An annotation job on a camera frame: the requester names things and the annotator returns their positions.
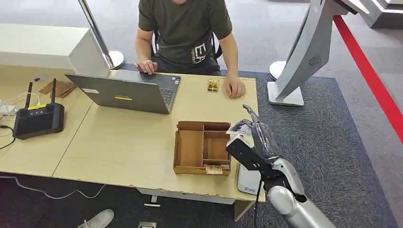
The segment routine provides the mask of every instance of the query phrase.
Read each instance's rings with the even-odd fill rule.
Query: chair
[[[154,46],[151,45],[151,55],[152,56],[155,56],[155,54],[158,51],[158,38],[159,38],[158,30],[154,30]],[[212,44],[213,50],[214,50],[213,57],[214,57],[214,60],[217,62],[217,59],[222,55],[222,49],[221,49],[221,46],[218,45],[218,49],[216,50],[214,33],[211,36],[211,44]]]

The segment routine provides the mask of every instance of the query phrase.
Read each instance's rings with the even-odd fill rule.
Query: table leg
[[[252,206],[254,201],[236,200],[234,203],[234,218],[237,222]]]

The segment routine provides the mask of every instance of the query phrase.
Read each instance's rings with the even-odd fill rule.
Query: white device
[[[258,193],[260,172],[257,170],[247,170],[245,166],[239,164],[237,188],[241,192],[256,195]]]
[[[311,0],[287,60],[270,65],[270,104],[304,105],[299,87],[329,60],[333,16],[349,12],[369,13],[359,0]]]
[[[0,100],[0,115],[15,115],[16,109],[14,105],[5,104]]]

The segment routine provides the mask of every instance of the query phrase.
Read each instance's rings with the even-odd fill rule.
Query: stanchion base
[[[304,99],[302,98],[301,89],[296,88],[290,95],[284,99],[276,99],[279,94],[278,85],[275,82],[267,82],[267,92],[269,95],[269,103],[272,105],[289,105],[303,106]]]
[[[119,69],[125,63],[125,57],[119,51],[110,51],[109,56],[113,63],[113,66],[110,66],[111,70]]]
[[[269,67],[269,75],[270,77],[276,81],[278,77],[280,77],[281,73],[283,73],[283,69],[286,66],[286,61],[276,61],[272,63]]]

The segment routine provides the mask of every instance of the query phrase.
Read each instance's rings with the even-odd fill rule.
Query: white cable
[[[9,135],[11,135],[12,134],[12,131],[10,132],[10,133],[8,133],[8,134],[2,134],[2,135],[0,135],[0,137],[4,137],[4,136],[9,136]]]
[[[102,189],[106,186],[106,184],[102,185],[101,189],[100,189],[100,190],[98,191],[98,193],[97,193],[96,195],[94,195],[94,196],[87,196],[87,195],[84,194],[82,191],[76,189],[76,190],[72,191],[71,193],[69,193],[69,194],[67,194],[67,195],[65,195],[65,196],[53,197],[53,196],[48,195],[48,194],[47,194],[45,191],[43,191],[43,190],[33,189],[33,188],[26,187],[26,186],[20,184],[19,181],[18,181],[18,179],[17,179],[16,177],[0,176],[0,179],[1,179],[1,178],[4,178],[4,179],[14,179],[15,182],[17,183],[17,185],[20,186],[21,188],[23,188],[23,189],[28,189],[28,190],[32,190],[32,191],[42,192],[45,196],[47,196],[47,197],[49,197],[49,198],[51,198],[51,199],[54,199],[54,200],[61,200],[61,199],[64,199],[64,198],[66,198],[66,197],[69,197],[69,196],[73,195],[75,192],[80,193],[80,194],[83,195],[85,198],[93,199],[93,198],[97,197],[97,196],[101,193]]]
[[[7,120],[7,121],[14,121],[15,119],[14,119],[14,117],[13,117],[13,118],[11,118],[11,119],[6,118],[6,117],[3,117],[3,120]]]
[[[40,105],[40,97],[39,97],[39,95],[36,94],[36,93],[24,92],[24,93],[22,93],[22,94],[20,94],[20,95],[18,95],[18,96],[16,96],[16,97],[14,97],[14,98],[12,98],[12,99],[9,99],[9,100],[15,100],[15,99],[21,97],[22,95],[26,95],[26,94],[36,95],[36,96],[38,97],[38,105]]]

